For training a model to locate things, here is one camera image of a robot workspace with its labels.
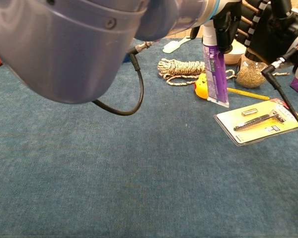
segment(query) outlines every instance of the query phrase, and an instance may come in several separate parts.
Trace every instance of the metal bolt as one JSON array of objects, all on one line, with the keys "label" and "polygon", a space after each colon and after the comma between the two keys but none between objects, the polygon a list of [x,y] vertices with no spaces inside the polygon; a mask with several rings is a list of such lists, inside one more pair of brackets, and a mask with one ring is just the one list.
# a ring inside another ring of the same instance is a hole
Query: metal bolt
[{"label": "metal bolt", "polygon": [[105,22],[105,28],[113,29],[116,26],[116,19],[115,18],[108,18]]}]

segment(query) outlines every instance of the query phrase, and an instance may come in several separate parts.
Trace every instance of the black cable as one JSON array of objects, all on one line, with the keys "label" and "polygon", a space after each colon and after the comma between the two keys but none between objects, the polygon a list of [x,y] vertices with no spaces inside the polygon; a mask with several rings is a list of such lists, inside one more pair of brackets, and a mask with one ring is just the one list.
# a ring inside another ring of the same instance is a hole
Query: black cable
[{"label": "black cable", "polygon": [[134,54],[130,54],[129,57],[130,57],[131,63],[133,64],[133,66],[135,68],[135,71],[138,74],[139,84],[140,84],[140,97],[139,97],[136,107],[134,109],[132,109],[131,111],[124,112],[124,111],[119,111],[117,109],[114,109],[99,100],[93,101],[93,103],[95,105],[99,106],[100,108],[102,108],[110,113],[119,115],[119,116],[131,116],[131,115],[135,114],[138,111],[138,109],[140,108],[141,104],[143,103],[143,99],[144,99],[145,87],[144,87],[144,80],[143,80],[143,76],[141,74],[139,63],[138,63],[137,58]]},{"label": "black cable", "polygon": [[[292,50],[292,53],[287,53],[287,55],[285,55],[284,57],[282,57],[285,61],[287,61],[290,56],[292,54],[294,54],[296,51]],[[289,99],[287,98],[286,94],[284,93],[284,91],[282,90],[281,85],[278,83],[278,81],[276,80],[276,78],[273,76],[273,72],[275,71],[275,67],[273,65],[268,66],[267,68],[265,68],[262,71],[263,76],[266,78],[266,80],[278,91],[278,93],[281,95],[282,99],[284,100],[284,102],[286,103],[289,111],[291,112],[291,114],[295,117],[296,121],[298,122],[298,114],[295,111],[294,107],[292,106],[292,104],[290,103]]]}]

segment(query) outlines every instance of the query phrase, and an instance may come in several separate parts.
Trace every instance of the rope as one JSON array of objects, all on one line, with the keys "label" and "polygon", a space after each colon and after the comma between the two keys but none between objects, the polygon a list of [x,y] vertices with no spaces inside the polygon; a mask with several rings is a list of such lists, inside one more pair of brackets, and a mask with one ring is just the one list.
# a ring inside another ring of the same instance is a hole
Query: rope
[{"label": "rope", "polygon": [[[166,83],[171,86],[187,86],[194,84],[196,80],[183,83],[173,83],[171,80],[176,78],[198,79],[201,73],[205,73],[205,63],[201,61],[182,62],[175,59],[162,59],[158,64],[158,72],[166,80]],[[226,77],[227,79],[236,77],[234,70],[226,71],[226,73],[229,72],[231,76]]]}]

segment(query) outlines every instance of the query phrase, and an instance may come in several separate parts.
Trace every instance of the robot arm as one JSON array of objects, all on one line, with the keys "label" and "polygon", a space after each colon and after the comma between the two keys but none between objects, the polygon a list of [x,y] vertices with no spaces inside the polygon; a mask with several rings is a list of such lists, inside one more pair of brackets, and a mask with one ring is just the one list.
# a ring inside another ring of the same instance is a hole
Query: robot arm
[{"label": "robot arm", "polygon": [[210,19],[221,51],[236,37],[271,63],[297,45],[298,11],[249,2],[254,11],[241,0],[0,0],[0,59],[33,91],[69,104],[108,90],[133,38],[155,41]]}]

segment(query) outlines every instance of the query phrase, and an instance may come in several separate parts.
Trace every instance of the blue carpet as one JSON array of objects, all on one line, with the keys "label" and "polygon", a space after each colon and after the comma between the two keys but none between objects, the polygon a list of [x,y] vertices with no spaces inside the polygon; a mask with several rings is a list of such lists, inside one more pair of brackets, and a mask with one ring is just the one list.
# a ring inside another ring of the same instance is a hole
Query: blue carpet
[{"label": "blue carpet", "polygon": [[[157,74],[161,58],[202,60],[200,40],[165,55],[167,41],[139,54],[144,104],[127,118],[44,99],[0,67],[0,236],[298,237],[298,131],[235,146],[213,118],[227,109]],[[298,110],[291,80],[279,77]],[[138,96],[127,63],[101,100]]]}]

